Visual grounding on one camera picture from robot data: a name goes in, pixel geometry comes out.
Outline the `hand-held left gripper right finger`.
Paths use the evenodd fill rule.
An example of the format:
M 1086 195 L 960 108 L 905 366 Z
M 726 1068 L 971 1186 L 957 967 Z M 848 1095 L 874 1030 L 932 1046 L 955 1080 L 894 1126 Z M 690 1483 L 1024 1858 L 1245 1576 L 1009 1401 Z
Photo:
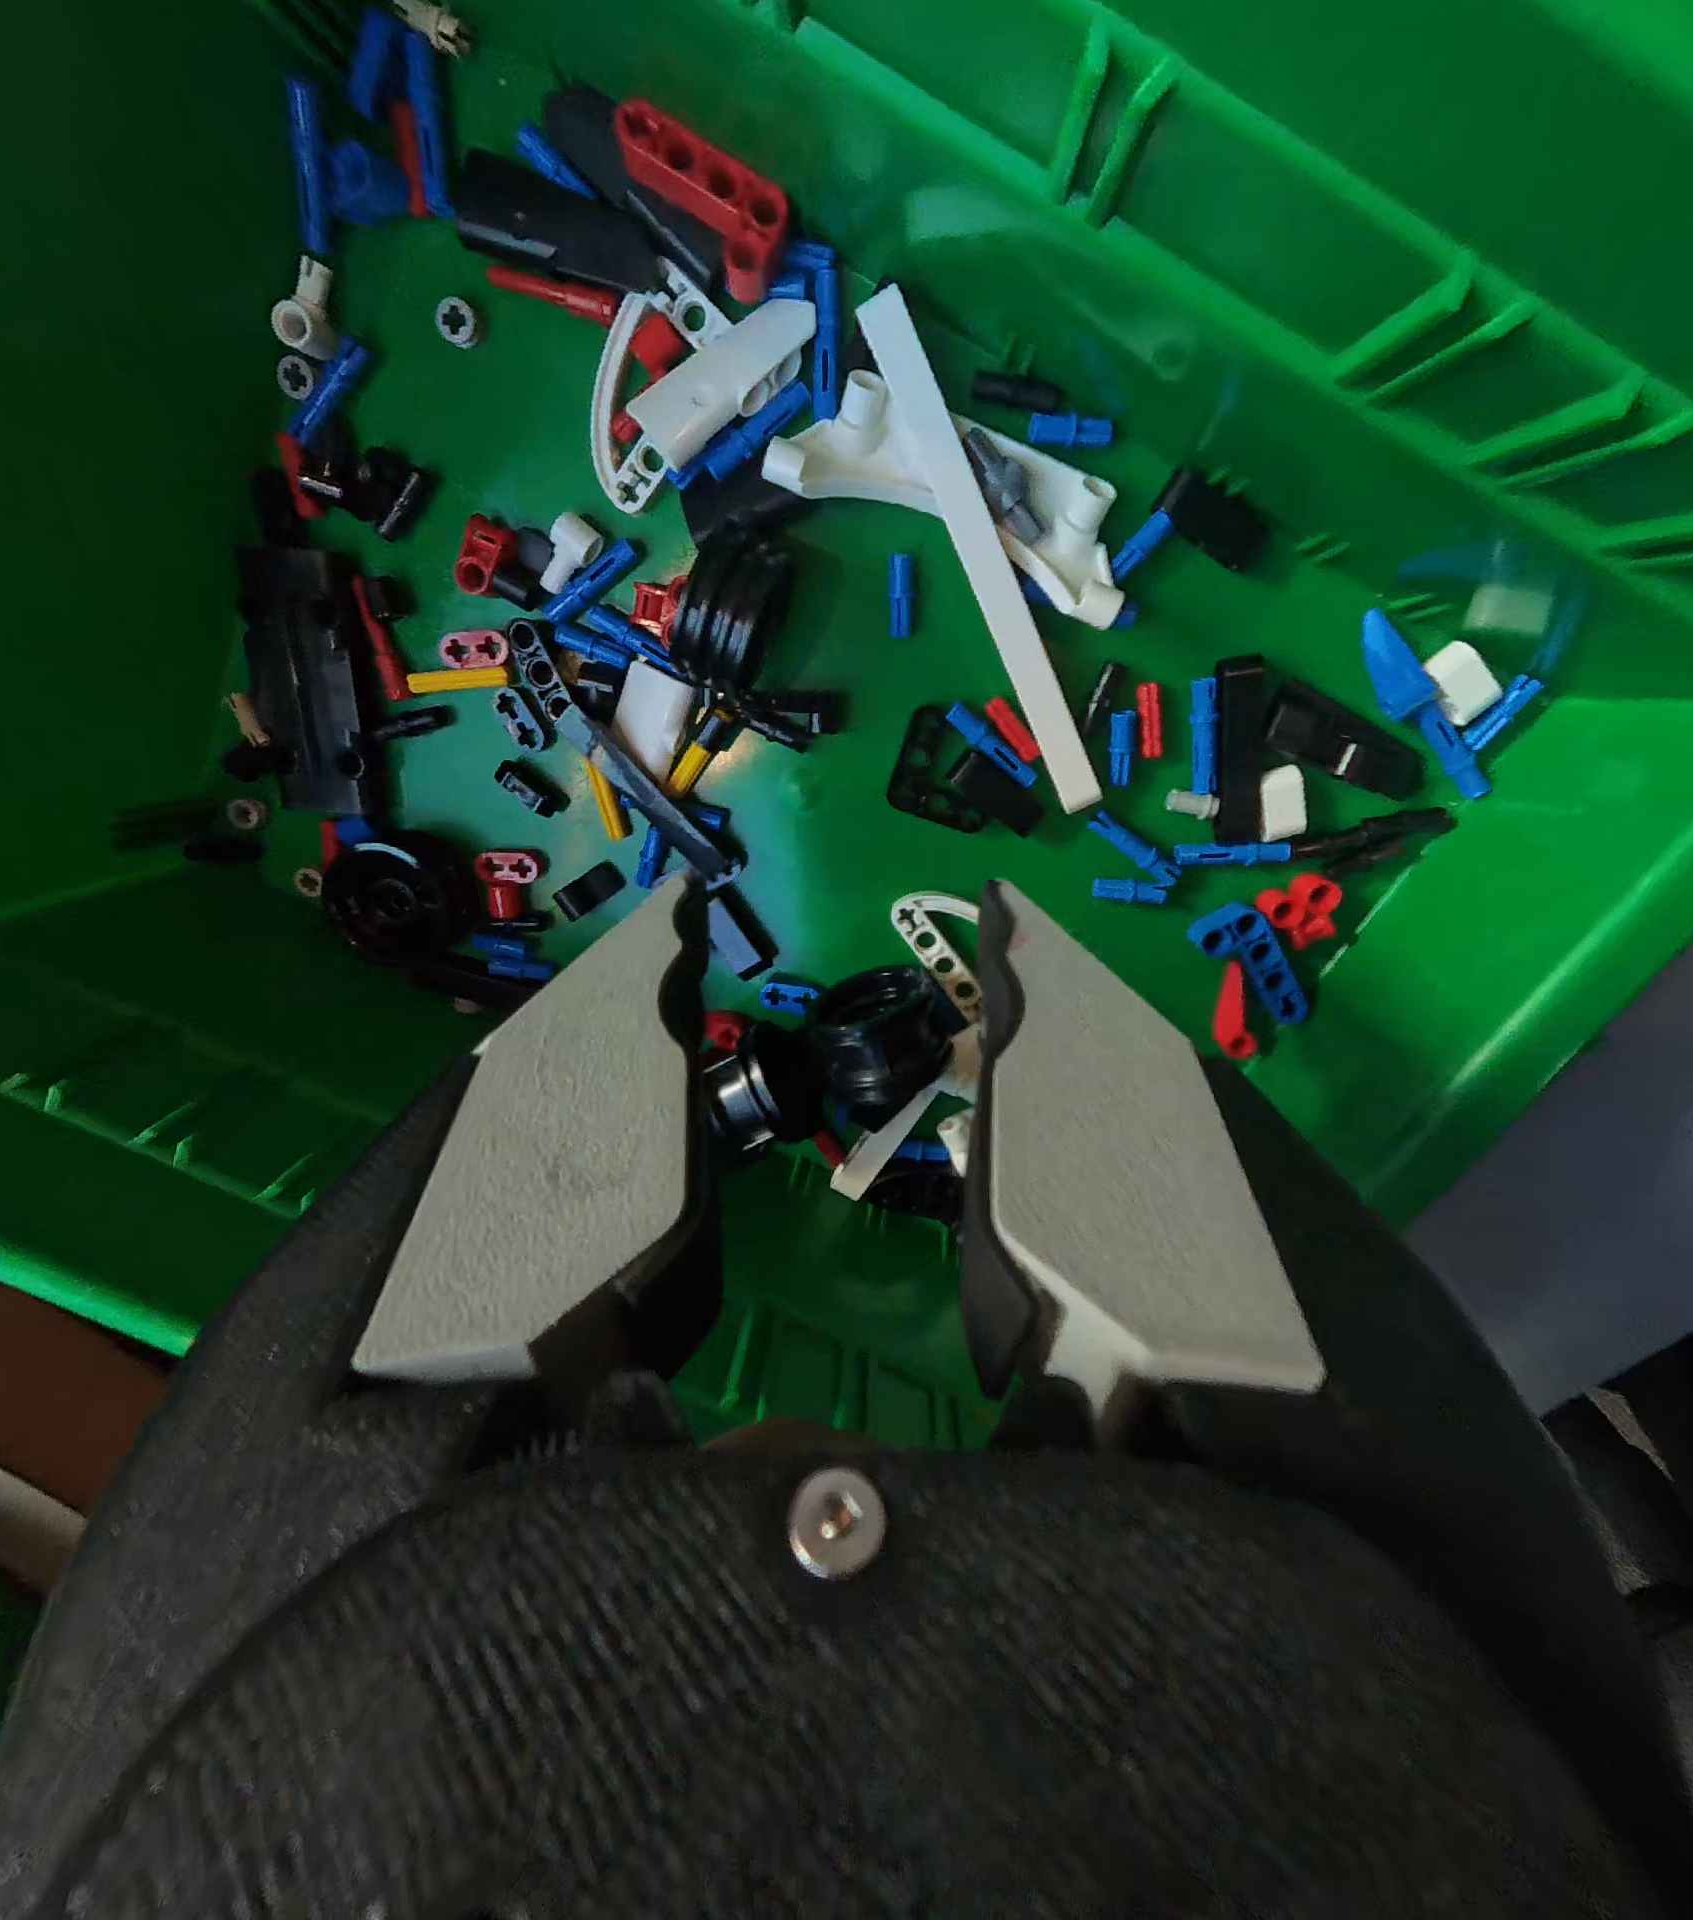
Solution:
M 977 974 L 958 1307 L 982 1389 L 1057 1380 L 1100 1433 L 1168 1387 L 1315 1398 L 1325 1356 L 1194 1044 L 1004 877 Z

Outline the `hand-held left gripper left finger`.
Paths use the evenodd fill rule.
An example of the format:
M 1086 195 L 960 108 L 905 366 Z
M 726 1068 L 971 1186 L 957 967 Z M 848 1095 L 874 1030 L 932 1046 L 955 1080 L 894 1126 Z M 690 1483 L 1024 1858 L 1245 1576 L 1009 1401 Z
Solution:
M 602 1314 L 635 1366 L 696 1351 L 721 1303 L 709 955 L 707 888 L 668 875 L 475 1047 L 357 1374 L 549 1380 L 542 1351 Z

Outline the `black round wheel hub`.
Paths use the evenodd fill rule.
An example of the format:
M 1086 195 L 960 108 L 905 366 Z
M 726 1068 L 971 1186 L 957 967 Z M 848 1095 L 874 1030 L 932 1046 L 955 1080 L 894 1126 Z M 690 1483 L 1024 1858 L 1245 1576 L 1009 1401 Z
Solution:
M 822 1126 L 824 1075 L 811 1041 L 754 1023 L 704 1068 L 709 1120 L 725 1164 L 754 1164 L 775 1144 L 813 1139 Z
M 920 965 L 856 971 L 811 1005 L 809 1040 L 824 1098 L 877 1129 L 948 1068 L 966 1021 Z
M 427 829 L 342 845 L 324 870 L 322 904 L 351 948 L 402 969 L 436 962 L 483 921 L 470 860 Z

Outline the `pile of small toy bricks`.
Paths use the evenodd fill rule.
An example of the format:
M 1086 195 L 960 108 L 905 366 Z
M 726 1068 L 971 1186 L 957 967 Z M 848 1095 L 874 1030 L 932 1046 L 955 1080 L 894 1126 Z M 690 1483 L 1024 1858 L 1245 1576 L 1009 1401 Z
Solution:
M 1057 482 L 1123 484 L 1108 522 L 1032 563 L 1032 615 L 1058 676 L 1152 714 L 1161 758 L 1104 769 L 1104 722 L 1079 722 L 1102 802 L 1162 843 L 1194 837 L 1164 802 L 1231 779 L 1225 737 L 1257 680 L 1260 759 L 1308 779 L 1325 810 L 1295 855 L 1346 884 L 1348 932 L 1301 963 L 1325 1012 L 1271 1041 L 1268 1092 L 1388 1207 L 1411 1211 L 1545 1084 L 1555 959 L 1540 896 L 1537 796 L 1517 748 L 1559 694 L 1582 598 L 1514 522 L 1483 519 L 1455 461 L 1393 427 L 1374 375 L 1411 371 L 1407 294 L 1452 292 L 1473 313 L 1474 262 L 1423 247 L 1390 215 L 1264 150 L 1255 119 L 1089 7 L 1036 52 L 1035 4 L 522 4 L 493 22 L 472 76 L 451 80 L 427 36 L 378 12 L 307 4 L 313 66 L 270 80 L 258 131 L 280 131 L 278 200 L 301 254 L 280 322 L 293 422 L 255 473 L 276 543 L 321 516 L 419 516 L 442 468 L 456 508 L 491 508 L 493 606 L 542 609 L 527 573 L 534 523 L 582 478 L 578 373 L 624 294 L 467 247 L 453 194 L 470 150 L 602 200 L 540 126 L 571 83 L 649 99 L 785 189 L 790 232 L 758 305 L 701 292 L 661 254 L 667 292 L 714 297 L 732 328 L 694 353 L 672 333 L 632 346 L 615 438 L 640 429 L 667 486 L 643 516 L 606 505 L 604 546 L 656 582 L 726 532 L 796 549 L 792 630 L 754 694 L 763 730 L 714 755 L 721 836 L 747 860 L 737 907 L 763 907 L 763 950 L 796 975 L 870 962 L 874 909 L 905 880 L 1053 880 L 1085 904 L 1113 845 L 1062 817 L 1014 837 L 957 767 L 1009 778 L 932 724 L 881 799 L 903 720 L 1009 682 L 955 547 L 927 511 L 843 476 L 833 448 L 877 373 L 856 305 L 896 282 L 955 415 Z M 1210 119 L 1205 109 L 1225 111 Z M 339 388 L 326 395 L 330 363 Z

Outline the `blue grey holed plate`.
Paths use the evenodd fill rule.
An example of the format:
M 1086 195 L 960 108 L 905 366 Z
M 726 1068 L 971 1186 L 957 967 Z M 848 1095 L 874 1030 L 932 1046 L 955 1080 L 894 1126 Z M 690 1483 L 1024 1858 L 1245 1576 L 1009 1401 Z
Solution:
M 368 643 L 357 569 L 314 543 L 243 543 L 234 551 L 246 694 L 267 739 L 251 759 L 286 807 L 371 817 L 381 751 L 361 671 Z

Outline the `black ribbed rubber piece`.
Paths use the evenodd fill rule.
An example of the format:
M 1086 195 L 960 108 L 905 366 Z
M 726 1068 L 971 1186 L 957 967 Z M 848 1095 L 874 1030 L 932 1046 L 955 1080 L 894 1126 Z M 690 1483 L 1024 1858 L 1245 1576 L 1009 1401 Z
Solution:
M 789 540 L 747 529 L 707 540 L 667 630 L 672 671 L 694 686 L 750 692 L 785 630 L 795 584 Z

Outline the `long white panel piece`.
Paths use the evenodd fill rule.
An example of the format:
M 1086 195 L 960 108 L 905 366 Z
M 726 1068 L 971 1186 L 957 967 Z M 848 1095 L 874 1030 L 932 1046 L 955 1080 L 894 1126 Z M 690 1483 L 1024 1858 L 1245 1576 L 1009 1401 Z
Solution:
M 1102 799 L 1097 769 L 896 284 L 879 287 L 859 305 L 859 331 L 874 356 L 888 414 L 948 532 L 1019 711 L 1040 748 L 1057 799 L 1070 816 L 1095 811 Z

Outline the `black curved panel piece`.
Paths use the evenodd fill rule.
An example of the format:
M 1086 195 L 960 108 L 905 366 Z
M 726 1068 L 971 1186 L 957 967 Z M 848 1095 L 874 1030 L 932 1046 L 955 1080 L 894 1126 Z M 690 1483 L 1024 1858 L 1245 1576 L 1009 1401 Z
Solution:
M 540 126 L 552 146 L 609 204 L 643 223 L 653 245 L 704 294 L 722 287 L 722 242 L 714 228 L 640 184 L 619 147 L 616 102 L 588 83 L 571 83 L 542 102 Z
M 665 294 L 667 269 L 626 210 L 571 192 L 521 160 L 484 150 L 463 157 L 454 228 L 472 252 L 619 294 Z

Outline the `red angled holed beam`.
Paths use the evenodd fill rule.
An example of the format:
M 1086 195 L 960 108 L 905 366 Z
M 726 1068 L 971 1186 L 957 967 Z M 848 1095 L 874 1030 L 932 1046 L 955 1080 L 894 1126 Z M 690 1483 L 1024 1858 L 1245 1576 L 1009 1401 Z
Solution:
M 630 182 L 714 232 L 726 294 L 763 304 L 790 232 L 785 189 L 649 99 L 620 102 L 615 131 Z

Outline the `white curved frame piece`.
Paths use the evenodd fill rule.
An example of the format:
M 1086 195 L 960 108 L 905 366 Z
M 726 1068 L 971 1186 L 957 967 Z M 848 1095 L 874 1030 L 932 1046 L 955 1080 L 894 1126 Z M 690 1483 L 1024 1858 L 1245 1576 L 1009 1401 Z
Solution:
M 628 444 L 615 438 L 615 419 L 620 414 L 626 373 L 632 367 L 635 333 L 649 318 L 667 319 L 690 353 L 709 346 L 735 324 L 714 297 L 687 292 L 682 280 L 662 294 L 624 294 L 619 300 L 593 379 L 588 451 L 604 503 L 620 516 L 643 516 L 667 486 L 665 464 L 654 471 L 643 468 L 639 427 L 635 427 L 635 438 Z

